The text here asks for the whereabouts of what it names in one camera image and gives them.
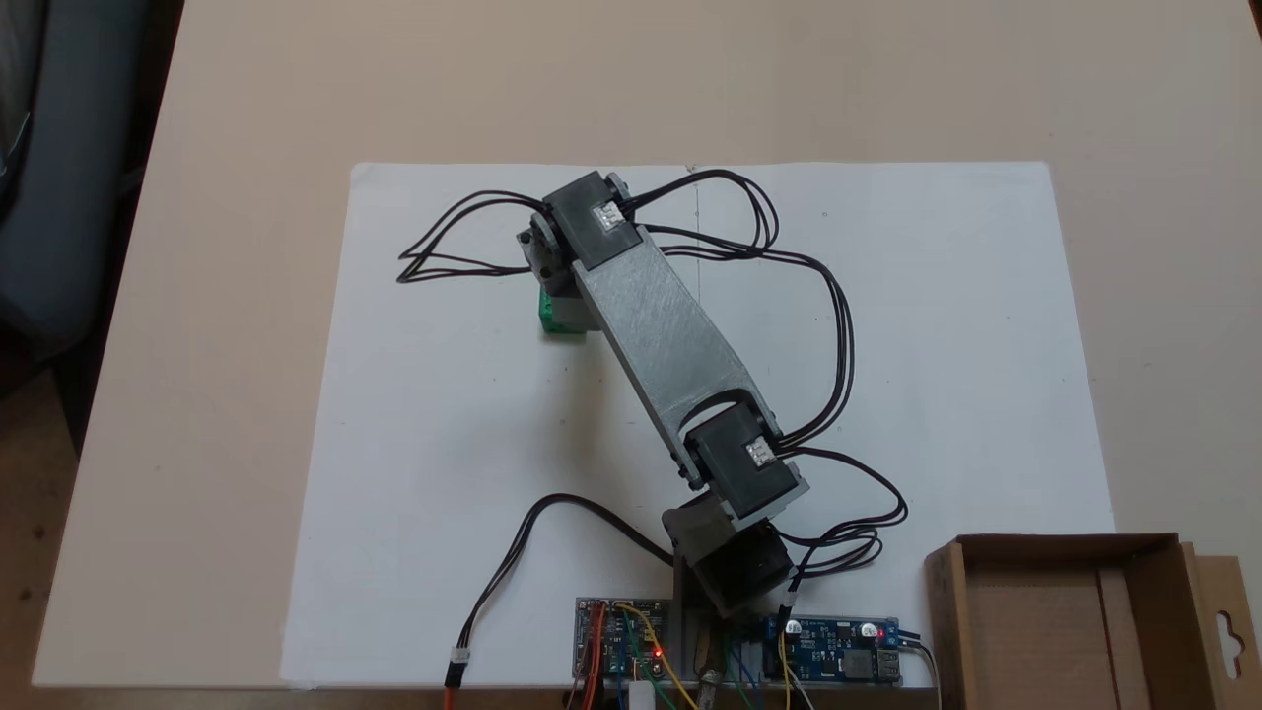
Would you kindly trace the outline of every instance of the cardboard box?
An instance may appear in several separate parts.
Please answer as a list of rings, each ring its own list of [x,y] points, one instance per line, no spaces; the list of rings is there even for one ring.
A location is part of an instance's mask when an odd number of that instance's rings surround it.
[[[948,710],[1262,707],[1235,557],[1176,535],[960,536],[925,560]],[[1219,613],[1243,644],[1228,676]]]

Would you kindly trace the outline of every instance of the beige table surface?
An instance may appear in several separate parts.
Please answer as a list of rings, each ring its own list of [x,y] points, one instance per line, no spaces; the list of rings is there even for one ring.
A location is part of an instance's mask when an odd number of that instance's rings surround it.
[[[279,684],[363,160],[1047,160],[1118,527],[1262,609],[1259,129],[1248,0],[191,0],[35,682]]]

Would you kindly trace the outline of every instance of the green lego brick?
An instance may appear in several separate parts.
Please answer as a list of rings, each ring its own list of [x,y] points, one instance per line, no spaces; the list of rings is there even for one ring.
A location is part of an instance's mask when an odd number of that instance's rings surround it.
[[[544,332],[549,334],[583,334],[584,332],[553,320],[551,296],[543,288],[539,289],[539,323],[544,327]]]

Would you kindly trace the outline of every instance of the circuit board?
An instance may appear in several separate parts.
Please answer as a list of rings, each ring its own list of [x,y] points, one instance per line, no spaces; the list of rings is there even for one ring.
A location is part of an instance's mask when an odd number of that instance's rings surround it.
[[[762,620],[764,680],[782,681],[775,617]],[[897,685],[899,620],[795,617],[785,628],[785,657],[801,682]]]
[[[652,678],[665,676],[661,657],[650,641],[644,622],[635,614],[621,612],[617,604],[639,609],[658,633],[658,639],[666,638],[669,622],[666,619],[668,602],[663,599],[593,599],[581,597],[574,602],[574,677],[586,676],[592,661],[592,619],[602,615],[601,624],[601,672],[606,677],[622,673],[625,678]],[[627,619],[631,620],[630,633]]]

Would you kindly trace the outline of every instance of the green wire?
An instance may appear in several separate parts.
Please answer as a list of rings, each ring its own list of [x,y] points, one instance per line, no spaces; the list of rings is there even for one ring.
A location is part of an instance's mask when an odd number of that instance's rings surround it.
[[[731,638],[724,638],[723,639],[723,651],[727,652],[727,657],[728,658],[736,658],[736,653],[732,653],[732,639]],[[727,665],[727,670],[731,671],[732,666]],[[736,680],[732,681],[732,685],[736,686],[736,692],[741,694],[741,700],[745,701],[745,706],[748,707],[750,710],[755,710],[753,704],[750,702],[750,697],[747,695],[745,695],[745,689],[741,687],[741,671],[736,672]]]
[[[622,633],[631,637],[631,647],[632,651],[635,652],[634,663],[639,663],[640,661],[642,661],[642,658],[640,657],[640,637],[631,633],[631,615],[627,614],[626,612],[622,612],[622,619],[626,623],[626,629]],[[678,707],[675,707],[675,704],[671,702],[669,697],[666,697],[666,691],[661,690],[661,686],[658,685],[658,681],[652,678],[652,673],[645,673],[644,677],[649,678],[649,682],[652,684],[652,690],[658,691],[658,697],[660,697],[661,701],[666,704],[666,707],[670,707],[670,710],[679,710]]]

